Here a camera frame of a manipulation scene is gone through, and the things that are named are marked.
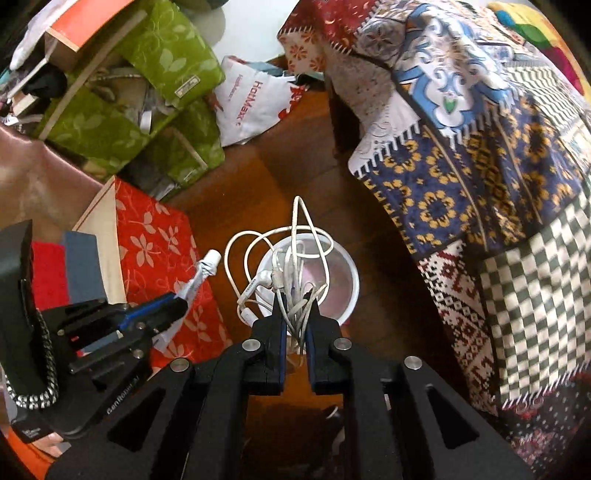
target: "white bowl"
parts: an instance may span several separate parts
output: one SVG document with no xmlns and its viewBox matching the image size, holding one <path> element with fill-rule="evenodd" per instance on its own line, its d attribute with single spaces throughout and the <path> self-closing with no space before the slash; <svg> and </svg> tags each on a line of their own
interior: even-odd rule
<svg viewBox="0 0 591 480">
<path fill-rule="evenodd" d="M 325 236 L 319 235 L 320 242 L 323 249 L 326 250 L 330 242 Z M 318 247 L 314 241 L 314 236 L 311 233 L 298 233 L 297 239 L 304 242 L 307 254 L 318 252 Z M 277 242 L 274 246 L 276 248 L 286 248 L 289 246 L 291 238 L 287 237 Z M 268 250 L 265 256 L 259 263 L 257 272 L 262 270 L 271 270 L 271 255 L 272 250 Z M 283 255 L 279 255 L 279 259 L 283 262 Z M 347 321 L 357 299 L 359 298 L 359 274 L 353 259 L 341 245 L 335 242 L 335 247 L 326 256 L 326 262 L 330 273 L 330 287 L 328 295 L 324 302 L 320 305 L 320 313 L 325 317 L 330 317 L 343 325 Z M 313 281 L 315 285 L 320 286 L 325 281 L 324 268 L 322 267 L 322 260 L 320 258 L 313 258 L 304 260 L 304 272 L 302 281 Z M 256 290 L 256 299 L 258 301 L 264 300 L 270 305 L 273 305 L 274 293 L 264 287 L 258 287 Z M 264 316 L 268 316 L 271 312 L 259 305 L 259 309 Z"/>
</svg>

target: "white cable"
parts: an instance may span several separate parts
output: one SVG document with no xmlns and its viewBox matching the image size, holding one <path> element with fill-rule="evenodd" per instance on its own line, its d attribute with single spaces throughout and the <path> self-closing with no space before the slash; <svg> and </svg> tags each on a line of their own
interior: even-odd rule
<svg viewBox="0 0 591 480">
<path fill-rule="evenodd" d="M 307 225 L 298 225 L 298 212 L 300 209 L 302 210 L 304 217 L 306 218 Z M 318 253 L 306 253 L 304 243 L 302 242 L 302 240 L 297 238 L 298 232 L 301 231 L 311 232 L 312 237 L 314 238 L 314 242 L 316 243 L 316 247 L 318 248 Z M 273 244 L 269 240 L 269 237 L 284 232 L 290 233 L 289 246 L 287 248 L 274 248 Z M 319 234 L 325 237 L 328 241 L 328 248 L 323 248 Z M 244 235 L 253 235 L 256 238 L 248 245 L 246 253 L 244 255 L 243 267 L 244 273 L 246 275 L 246 280 L 249 283 L 249 287 L 247 288 L 247 290 L 241 293 L 238 290 L 238 287 L 236 286 L 236 282 L 234 281 L 232 274 L 230 273 L 228 258 L 230 249 L 234 242 Z M 252 249 L 261 240 L 267 243 L 269 249 L 272 251 L 272 289 L 274 292 L 276 292 L 277 295 L 280 296 L 279 305 L 281 315 L 285 320 L 290 335 L 295 339 L 298 346 L 300 347 L 300 353 L 303 353 L 306 326 L 308 324 L 308 318 L 310 316 L 313 302 L 315 300 L 318 300 L 318 304 L 321 304 L 325 300 L 329 291 L 330 273 L 328 269 L 328 263 L 326 262 L 326 255 L 328 255 L 333 250 L 335 242 L 326 231 L 314 226 L 310 214 L 308 213 L 308 209 L 306 208 L 306 204 L 299 196 L 296 196 L 293 201 L 290 226 L 275 228 L 265 233 L 247 230 L 234 235 L 228 242 L 224 252 L 224 268 L 226 270 L 228 280 L 230 281 L 230 284 L 234 289 L 236 297 L 238 298 L 238 305 L 236 307 L 238 316 L 241 319 L 241 321 L 243 321 L 247 325 L 252 325 L 254 314 L 250 309 L 245 307 L 246 302 L 256 303 L 259 306 L 267 308 L 269 310 L 272 310 L 273 308 L 273 306 L 268 304 L 268 302 L 266 302 L 265 300 L 261 299 L 262 301 L 258 301 L 246 298 L 251 294 L 254 294 L 258 289 L 258 284 L 256 284 L 255 282 L 259 280 L 261 272 L 257 274 L 256 279 L 253 279 L 253 277 L 251 277 L 251 273 L 248 268 L 248 258 Z M 283 262 L 280 261 L 278 257 L 279 254 L 284 254 Z M 324 276 L 326 279 L 325 283 L 323 283 L 322 285 L 316 286 L 311 281 L 307 281 L 305 284 L 302 284 L 304 262 L 307 259 L 321 260 L 324 269 Z M 310 299 L 305 299 L 304 296 L 306 295 L 306 288 L 308 286 L 311 286 L 311 290 L 309 291 Z M 287 301 L 287 308 L 283 304 L 281 297 L 282 294 L 285 295 Z"/>
</svg>

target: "tangled white cable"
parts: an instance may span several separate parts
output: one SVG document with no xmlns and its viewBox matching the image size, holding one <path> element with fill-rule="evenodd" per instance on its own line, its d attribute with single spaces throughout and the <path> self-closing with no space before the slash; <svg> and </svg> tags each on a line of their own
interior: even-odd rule
<svg viewBox="0 0 591 480">
<path fill-rule="evenodd" d="M 298 225 L 299 208 L 301 208 L 302 212 L 304 213 L 308 225 Z M 299 231 L 307 231 L 312 233 L 316 247 L 318 247 L 318 253 L 306 253 L 303 242 L 297 239 L 297 232 Z M 287 248 L 274 248 L 273 244 L 269 240 L 269 237 L 271 235 L 283 232 L 290 232 L 290 245 Z M 323 249 L 319 234 L 325 237 L 329 242 L 329 246 L 326 250 Z M 250 243 L 250 245 L 248 245 L 244 255 L 244 273 L 246 274 L 246 279 L 249 283 L 244 292 L 240 293 L 228 267 L 228 255 L 232 244 L 238 238 L 244 235 L 253 235 L 256 238 Z M 269 246 L 269 249 L 272 250 L 272 270 L 261 271 L 253 278 L 251 277 L 251 274 L 248 270 L 248 257 L 254 246 L 261 240 L 266 242 Z M 281 314 L 285 320 L 285 323 L 287 324 L 287 329 L 290 335 L 297 342 L 300 353 L 303 353 L 304 335 L 306 334 L 306 326 L 308 323 L 308 317 L 310 316 L 312 304 L 316 299 L 318 299 L 319 304 L 322 303 L 329 291 L 330 273 L 328 264 L 326 262 L 326 255 L 332 251 L 334 246 L 335 242 L 332 237 L 324 230 L 314 226 L 312 219 L 310 218 L 310 214 L 308 213 L 308 209 L 306 208 L 306 204 L 304 204 L 304 201 L 299 196 L 294 198 L 290 226 L 275 228 L 265 233 L 259 233 L 253 230 L 245 230 L 234 235 L 226 246 L 223 263 L 224 268 L 226 269 L 226 275 L 228 275 L 228 280 L 230 281 L 230 284 L 236 293 L 236 297 L 238 298 L 238 306 L 236 307 L 236 311 L 238 312 L 240 319 L 249 326 L 252 326 L 254 320 L 256 320 L 256 316 L 252 310 L 245 306 L 246 303 L 255 303 L 267 308 L 268 310 L 273 309 L 273 305 L 270 305 L 265 301 L 250 299 L 259 286 L 271 288 L 273 292 L 279 293 L 279 295 L 285 294 L 287 308 L 284 303 L 280 301 L 279 305 Z M 279 259 L 280 254 L 284 255 L 283 262 L 281 262 Z M 304 261 L 306 259 L 316 258 L 320 258 L 322 261 L 324 277 L 326 279 L 325 283 L 319 286 L 312 282 L 306 282 L 302 284 Z M 308 285 L 311 286 L 311 289 L 306 291 L 306 287 Z M 305 299 L 304 296 L 308 293 L 310 293 L 310 298 Z"/>
</svg>

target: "green floral bag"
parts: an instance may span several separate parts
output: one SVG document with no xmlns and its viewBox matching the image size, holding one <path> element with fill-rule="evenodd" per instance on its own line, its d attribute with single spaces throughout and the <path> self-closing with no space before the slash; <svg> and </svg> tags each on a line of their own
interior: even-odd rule
<svg viewBox="0 0 591 480">
<path fill-rule="evenodd" d="M 154 121 L 149 134 L 85 87 L 112 51 L 130 62 L 169 105 L 176 107 Z M 168 0 L 139 0 L 92 40 L 85 61 L 69 77 L 69 90 L 62 99 L 52 101 L 37 134 L 41 140 L 87 159 L 84 171 L 104 181 L 129 163 L 184 108 L 223 80 L 211 48 L 176 5 Z"/>
<path fill-rule="evenodd" d="M 150 142 L 144 155 L 182 187 L 222 163 L 216 117 L 207 103 L 195 100 Z"/>
</svg>

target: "red floral bag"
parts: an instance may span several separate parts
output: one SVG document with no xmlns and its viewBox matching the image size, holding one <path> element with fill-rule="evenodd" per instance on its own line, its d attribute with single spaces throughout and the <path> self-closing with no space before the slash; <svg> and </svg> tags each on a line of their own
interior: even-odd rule
<svg viewBox="0 0 591 480">
<path fill-rule="evenodd" d="M 200 259 L 187 216 L 119 179 L 115 179 L 115 208 L 128 303 L 136 305 L 169 291 L 178 292 L 195 275 L 194 265 Z M 205 281 L 165 352 L 152 348 L 151 364 L 162 368 L 178 356 L 201 362 L 231 344 Z"/>
</svg>

